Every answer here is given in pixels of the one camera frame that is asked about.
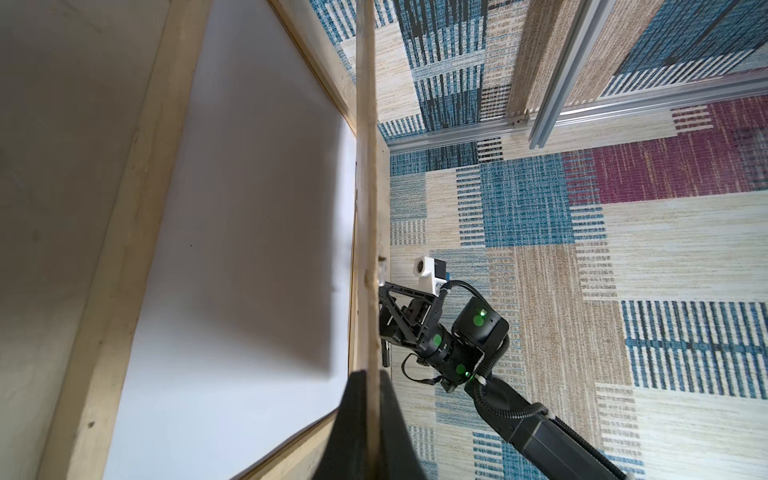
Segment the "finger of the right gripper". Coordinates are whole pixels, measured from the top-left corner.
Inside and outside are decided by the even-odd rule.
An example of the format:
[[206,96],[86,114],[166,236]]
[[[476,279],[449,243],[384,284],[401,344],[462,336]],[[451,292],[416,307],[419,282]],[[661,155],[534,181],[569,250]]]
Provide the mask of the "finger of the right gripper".
[[421,307],[427,310],[443,311],[445,297],[411,287],[385,282],[379,287],[379,306],[381,311],[406,312],[417,311]]
[[379,312],[380,337],[392,344],[409,348],[418,346],[424,337],[425,323],[430,310]]

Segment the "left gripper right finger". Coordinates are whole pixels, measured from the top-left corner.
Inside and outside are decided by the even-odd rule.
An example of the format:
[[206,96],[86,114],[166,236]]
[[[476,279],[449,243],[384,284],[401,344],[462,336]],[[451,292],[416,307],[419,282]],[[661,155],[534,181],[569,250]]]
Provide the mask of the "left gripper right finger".
[[380,377],[380,454],[379,478],[387,480],[425,480],[426,475],[415,453],[389,374]]

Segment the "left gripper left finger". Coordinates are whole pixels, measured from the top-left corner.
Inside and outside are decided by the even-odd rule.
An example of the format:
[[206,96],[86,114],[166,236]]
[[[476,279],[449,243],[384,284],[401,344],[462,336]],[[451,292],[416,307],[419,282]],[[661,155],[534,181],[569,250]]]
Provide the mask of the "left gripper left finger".
[[348,378],[314,480],[359,480],[367,473],[365,371]]

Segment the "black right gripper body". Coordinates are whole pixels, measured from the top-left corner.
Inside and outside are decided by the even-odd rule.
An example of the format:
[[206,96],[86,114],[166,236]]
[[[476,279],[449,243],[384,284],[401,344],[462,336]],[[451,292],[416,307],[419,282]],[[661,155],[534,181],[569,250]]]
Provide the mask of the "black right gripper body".
[[400,318],[405,327],[398,325],[395,343],[410,349],[418,363],[438,372],[437,377],[420,380],[420,383],[440,384],[447,393],[452,393],[470,378],[480,360],[480,350],[448,331],[434,313],[431,303],[412,299],[401,308]]

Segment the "light wooden picture frame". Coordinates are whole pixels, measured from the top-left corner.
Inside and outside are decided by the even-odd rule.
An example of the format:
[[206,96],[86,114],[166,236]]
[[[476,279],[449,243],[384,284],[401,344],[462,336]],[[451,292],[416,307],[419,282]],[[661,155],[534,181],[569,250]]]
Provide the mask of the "light wooden picture frame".
[[[268,1],[357,134],[356,87],[309,1]],[[213,1],[171,1],[37,479],[102,479]],[[309,478],[332,412],[235,478]]]

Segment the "brown cardboard backing board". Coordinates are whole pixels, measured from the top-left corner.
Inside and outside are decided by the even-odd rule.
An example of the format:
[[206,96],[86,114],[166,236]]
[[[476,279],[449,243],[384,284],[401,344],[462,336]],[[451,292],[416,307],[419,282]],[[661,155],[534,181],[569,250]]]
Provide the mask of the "brown cardboard backing board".
[[379,475],[380,381],[378,334],[377,103],[374,3],[357,3],[357,222],[355,229],[358,359],[365,376],[364,467]]

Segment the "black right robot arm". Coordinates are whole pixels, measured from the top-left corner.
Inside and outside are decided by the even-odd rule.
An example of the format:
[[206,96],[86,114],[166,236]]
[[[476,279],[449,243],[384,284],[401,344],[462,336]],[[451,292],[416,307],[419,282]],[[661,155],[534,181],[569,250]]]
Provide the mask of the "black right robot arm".
[[435,371],[424,384],[463,388],[483,421],[547,478],[628,478],[548,407],[494,375],[509,324],[475,287],[450,280],[428,293],[386,282],[378,296],[380,338]]

